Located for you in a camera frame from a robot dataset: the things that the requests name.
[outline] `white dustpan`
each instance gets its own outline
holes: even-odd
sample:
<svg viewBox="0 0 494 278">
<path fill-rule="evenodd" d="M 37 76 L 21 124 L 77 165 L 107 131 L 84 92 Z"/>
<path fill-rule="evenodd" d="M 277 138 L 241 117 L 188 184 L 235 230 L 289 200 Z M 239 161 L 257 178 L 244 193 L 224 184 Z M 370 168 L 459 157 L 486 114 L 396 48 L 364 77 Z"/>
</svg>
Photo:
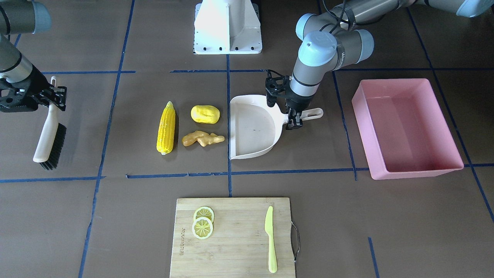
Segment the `white dustpan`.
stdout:
<svg viewBox="0 0 494 278">
<path fill-rule="evenodd" d="M 314 108 L 302 112 L 304 121 L 318 119 L 323 110 Z M 281 136 L 288 115 L 277 104 L 269 107 L 266 96 L 248 94 L 230 101 L 230 159 L 245 159 L 270 151 Z"/>
</svg>

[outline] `brush bristles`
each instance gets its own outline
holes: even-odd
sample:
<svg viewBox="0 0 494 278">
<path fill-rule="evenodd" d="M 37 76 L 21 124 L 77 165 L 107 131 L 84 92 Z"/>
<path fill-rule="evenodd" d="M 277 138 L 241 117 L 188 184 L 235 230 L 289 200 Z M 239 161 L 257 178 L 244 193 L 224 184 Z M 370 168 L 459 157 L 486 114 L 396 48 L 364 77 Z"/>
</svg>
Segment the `brush bristles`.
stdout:
<svg viewBox="0 0 494 278">
<path fill-rule="evenodd" d="M 53 170 L 57 168 L 60 153 L 65 141 L 66 132 L 67 128 L 58 123 L 57 133 L 55 134 L 55 140 L 53 141 L 53 146 L 51 147 L 50 156 L 48 157 L 48 160 L 40 163 L 45 170 Z"/>
</svg>

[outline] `brush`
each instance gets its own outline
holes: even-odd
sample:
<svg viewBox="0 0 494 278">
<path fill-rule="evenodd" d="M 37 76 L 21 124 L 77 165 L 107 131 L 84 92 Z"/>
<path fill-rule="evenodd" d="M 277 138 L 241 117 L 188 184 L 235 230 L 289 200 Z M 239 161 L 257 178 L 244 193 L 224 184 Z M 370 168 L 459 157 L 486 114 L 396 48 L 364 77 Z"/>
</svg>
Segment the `brush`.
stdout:
<svg viewBox="0 0 494 278">
<path fill-rule="evenodd" d="M 51 77 L 50 83 L 56 85 L 55 76 Z M 58 107 L 50 103 L 33 161 L 40 163 L 45 170 L 56 169 L 66 131 L 67 128 L 58 122 Z"/>
</svg>

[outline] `yellow potato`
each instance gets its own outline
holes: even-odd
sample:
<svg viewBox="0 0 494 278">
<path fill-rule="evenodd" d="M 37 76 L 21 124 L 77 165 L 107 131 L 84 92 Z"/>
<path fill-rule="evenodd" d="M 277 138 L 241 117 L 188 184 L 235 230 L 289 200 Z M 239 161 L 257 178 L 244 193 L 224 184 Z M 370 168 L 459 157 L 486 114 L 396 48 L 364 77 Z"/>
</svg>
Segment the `yellow potato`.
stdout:
<svg viewBox="0 0 494 278">
<path fill-rule="evenodd" d="M 196 123 L 215 124 L 219 120 L 219 110 L 211 105 L 196 105 L 192 107 L 190 116 Z"/>
</svg>

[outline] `yellow-green knife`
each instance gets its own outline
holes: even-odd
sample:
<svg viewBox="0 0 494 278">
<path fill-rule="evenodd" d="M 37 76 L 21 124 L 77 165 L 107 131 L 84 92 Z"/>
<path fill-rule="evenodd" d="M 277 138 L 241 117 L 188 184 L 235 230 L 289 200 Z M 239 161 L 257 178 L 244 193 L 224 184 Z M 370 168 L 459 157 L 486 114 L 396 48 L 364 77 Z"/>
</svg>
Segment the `yellow-green knife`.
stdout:
<svg viewBox="0 0 494 278">
<path fill-rule="evenodd" d="M 273 206 L 269 206 L 266 213 L 264 230 L 269 237 L 268 269 L 269 272 L 275 273 L 278 270 L 278 263 L 276 262 L 275 239 L 273 237 Z"/>
</svg>

